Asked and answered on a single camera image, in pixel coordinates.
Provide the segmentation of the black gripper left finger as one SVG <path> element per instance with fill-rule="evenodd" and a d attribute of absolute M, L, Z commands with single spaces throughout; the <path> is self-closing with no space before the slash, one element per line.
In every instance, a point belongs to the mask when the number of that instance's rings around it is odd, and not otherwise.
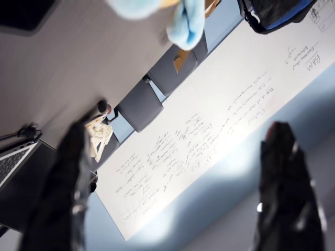
<path fill-rule="evenodd" d="M 90 140 L 75 122 L 58 146 L 54 164 L 28 218 L 20 250 L 85 250 Z"/>

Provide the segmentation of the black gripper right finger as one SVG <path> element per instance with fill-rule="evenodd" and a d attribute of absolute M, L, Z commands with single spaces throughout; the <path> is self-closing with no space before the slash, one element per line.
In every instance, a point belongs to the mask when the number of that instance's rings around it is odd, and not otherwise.
<path fill-rule="evenodd" d="M 274 122 L 261 143 L 262 205 L 253 250 L 325 250 L 327 221 L 293 131 Z"/>

